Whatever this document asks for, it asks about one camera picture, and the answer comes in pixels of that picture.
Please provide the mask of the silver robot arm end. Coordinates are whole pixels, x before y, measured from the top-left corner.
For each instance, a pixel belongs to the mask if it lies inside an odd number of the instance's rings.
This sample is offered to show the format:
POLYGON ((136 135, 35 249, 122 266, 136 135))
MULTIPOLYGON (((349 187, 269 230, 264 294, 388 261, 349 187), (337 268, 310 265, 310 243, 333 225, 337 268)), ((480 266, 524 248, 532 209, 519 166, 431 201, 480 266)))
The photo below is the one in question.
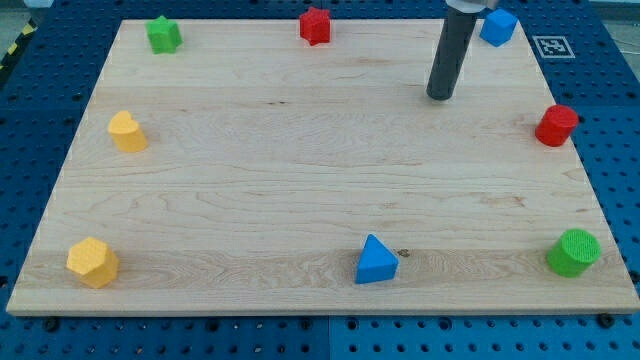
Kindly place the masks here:
POLYGON ((495 9, 500 0, 445 0, 445 3, 463 13, 479 13, 485 9, 495 9))

